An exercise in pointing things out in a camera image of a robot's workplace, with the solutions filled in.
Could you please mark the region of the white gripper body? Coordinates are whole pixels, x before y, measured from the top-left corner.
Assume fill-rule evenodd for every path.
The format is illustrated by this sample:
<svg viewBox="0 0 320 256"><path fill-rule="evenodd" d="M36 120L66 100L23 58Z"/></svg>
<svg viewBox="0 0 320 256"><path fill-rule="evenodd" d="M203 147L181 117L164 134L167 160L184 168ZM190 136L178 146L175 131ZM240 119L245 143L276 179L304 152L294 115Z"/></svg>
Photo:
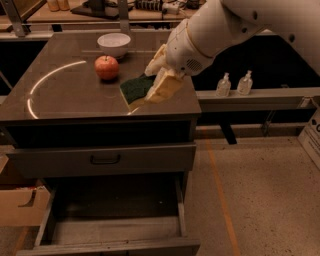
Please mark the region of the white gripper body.
<svg viewBox="0 0 320 256"><path fill-rule="evenodd" d="M213 63L212 57L205 56L193 44L188 32L188 19L184 19L169 35L166 63L189 76L200 74Z"/></svg>

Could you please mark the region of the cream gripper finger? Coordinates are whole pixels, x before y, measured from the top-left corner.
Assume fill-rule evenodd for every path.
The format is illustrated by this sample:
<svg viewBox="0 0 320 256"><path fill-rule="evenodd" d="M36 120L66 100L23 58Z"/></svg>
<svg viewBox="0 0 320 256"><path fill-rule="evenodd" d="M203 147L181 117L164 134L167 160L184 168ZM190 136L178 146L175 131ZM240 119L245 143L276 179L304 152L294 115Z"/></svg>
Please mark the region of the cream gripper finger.
<svg viewBox="0 0 320 256"><path fill-rule="evenodd" d="M147 76L155 75L156 78L144 100L148 103L160 103L170 99L182 86L184 75L173 69L162 67L158 72L147 69Z"/></svg>
<svg viewBox="0 0 320 256"><path fill-rule="evenodd" d="M152 60L146 66L144 74L146 76L156 75L159 70L166 64L166 45L162 44Z"/></svg>

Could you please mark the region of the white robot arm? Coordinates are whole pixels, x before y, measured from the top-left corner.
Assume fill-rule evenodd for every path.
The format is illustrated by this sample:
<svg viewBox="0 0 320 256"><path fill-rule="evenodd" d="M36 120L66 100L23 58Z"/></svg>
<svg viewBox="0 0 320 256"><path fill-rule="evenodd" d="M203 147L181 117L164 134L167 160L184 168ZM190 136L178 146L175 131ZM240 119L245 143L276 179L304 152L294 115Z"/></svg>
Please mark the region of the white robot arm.
<svg viewBox="0 0 320 256"><path fill-rule="evenodd" d="M320 0L207 0L173 29L145 69L156 77L145 100L160 103L222 51L268 29L320 74Z"/></svg>

